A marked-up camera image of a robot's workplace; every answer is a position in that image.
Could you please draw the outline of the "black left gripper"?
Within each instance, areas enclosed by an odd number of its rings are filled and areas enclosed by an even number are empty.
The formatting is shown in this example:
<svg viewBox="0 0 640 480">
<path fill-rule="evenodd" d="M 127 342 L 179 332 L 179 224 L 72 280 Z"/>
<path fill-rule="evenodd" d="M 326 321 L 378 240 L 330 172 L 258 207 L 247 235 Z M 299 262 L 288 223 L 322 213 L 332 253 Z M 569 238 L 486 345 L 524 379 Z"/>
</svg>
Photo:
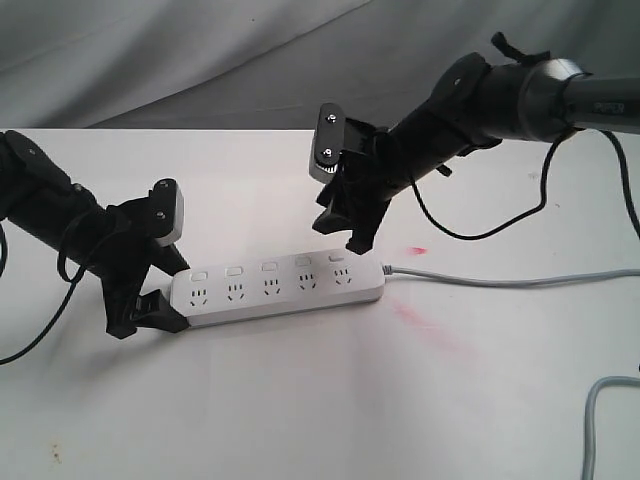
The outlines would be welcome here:
<svg viewBox="0 0 640 480">
<path fill-rule="evenodd" d="M 175 244 L 160 247 L 146 228 L 147 198 L 107 208 L 115 218 L 114 229 L 97 252 L 106 313 L 106 332 L 127 338 L 139 328 L 179 333 L 189 327 L 162 293 L 140 295 L 149 269 L 165 274 L 189 269 Z"/>
</svg>

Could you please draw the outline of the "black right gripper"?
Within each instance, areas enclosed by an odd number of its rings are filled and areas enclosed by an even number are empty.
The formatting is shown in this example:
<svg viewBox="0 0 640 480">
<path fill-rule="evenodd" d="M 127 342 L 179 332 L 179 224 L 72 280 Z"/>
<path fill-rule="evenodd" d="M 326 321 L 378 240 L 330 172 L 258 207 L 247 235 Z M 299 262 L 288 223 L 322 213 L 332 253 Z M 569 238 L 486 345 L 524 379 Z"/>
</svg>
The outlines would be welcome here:
<svg viewBox="0 0 640 480">
<path fill-rule="evenodd" d="M 385 128 L 345 117 L 337 170 L 316 199 L 323 212 L 312 229 L 320 234 L 352 231 L 346 249 L 355 254 L 372 250 L 390 205 L 387 195 L 395 188 L 384 163 L 386 133 Z"/>
</svg>

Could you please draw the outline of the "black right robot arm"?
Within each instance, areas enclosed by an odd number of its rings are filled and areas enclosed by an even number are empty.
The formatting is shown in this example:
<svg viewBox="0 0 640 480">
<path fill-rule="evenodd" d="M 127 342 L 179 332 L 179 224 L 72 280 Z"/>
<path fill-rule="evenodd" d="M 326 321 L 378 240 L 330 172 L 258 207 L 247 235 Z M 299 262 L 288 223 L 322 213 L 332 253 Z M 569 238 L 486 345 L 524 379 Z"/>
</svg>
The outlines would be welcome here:
<svg viewBox="0 0 640 480">
<path fill-rule="evenodd" d="M 347 231 L 347 248 L 371 250 L 391 200 L 422 177 L 449 174 L 448 162 L 505 140 L 544 142 L 556 149 L 581 130 L 609 140 L 639 130 L 639 82 L 602 78 L 549 52 L 526 54 L 496 34 L 506 58 L 480 54 L 457 60 L 426 101 L 385 128 L 347 116 L 334 103 L 319 110 L 309 161 L 322 184 L 313 229 Z"/>
</svg>

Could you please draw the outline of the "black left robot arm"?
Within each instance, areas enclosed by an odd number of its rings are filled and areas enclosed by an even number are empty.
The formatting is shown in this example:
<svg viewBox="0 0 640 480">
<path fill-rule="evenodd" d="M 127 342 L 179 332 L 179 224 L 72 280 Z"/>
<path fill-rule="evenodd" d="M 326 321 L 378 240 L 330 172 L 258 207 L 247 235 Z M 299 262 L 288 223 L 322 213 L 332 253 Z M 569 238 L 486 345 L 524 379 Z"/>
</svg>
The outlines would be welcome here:
<svg viewBox="0 0 640 480">
<path fill-rule="evenodd" d="M 148 194 L 102 207 L 25 135 L 1 135 L 1 217 L 57 254 L 57 269 L 70 277 L 67 261 L 101 281 L 108 334 L 124 339 L 140 328 L 178 333 L 188 328 L 159 290 L 142 294 L 152 267 L 169 276 L 189 265 L 176 247 L 184 224 L 184 198 L 172 178 Z"/>
</svg>

